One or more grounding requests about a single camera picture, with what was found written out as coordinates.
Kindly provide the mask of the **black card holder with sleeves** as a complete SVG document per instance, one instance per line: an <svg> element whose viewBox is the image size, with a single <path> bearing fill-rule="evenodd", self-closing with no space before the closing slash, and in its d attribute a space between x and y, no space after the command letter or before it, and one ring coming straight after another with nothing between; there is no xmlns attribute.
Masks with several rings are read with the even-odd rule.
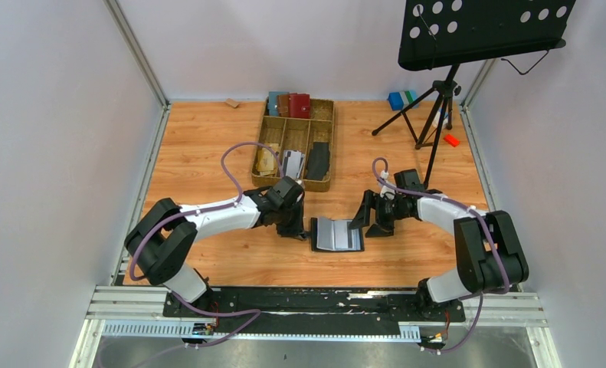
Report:
<svg viewBox="0 0 606 368"><path fill-rule="evenodd" d="M350 253L365 250L360 228L350 228L351 220L327 217L310 219L310 243L314 252Z"/></svg>

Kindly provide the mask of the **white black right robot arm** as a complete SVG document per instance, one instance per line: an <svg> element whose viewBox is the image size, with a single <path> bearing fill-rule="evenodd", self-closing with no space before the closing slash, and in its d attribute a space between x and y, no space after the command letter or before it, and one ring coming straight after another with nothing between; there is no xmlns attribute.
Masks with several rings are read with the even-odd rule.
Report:
<svg viewBox="0 0 606 368"><path fill-rule="evenodd" d="M454 237L456 266L418 283L413 308L428 317L454 307L460 299L486 293L502 294L527 280L529 266L508 212L482 212L445 194L427 190L414 169L388 180L378 178L379 192L366 190L349 229L366 228L366 237L388 237L395 222L429 222Z"/></svg>

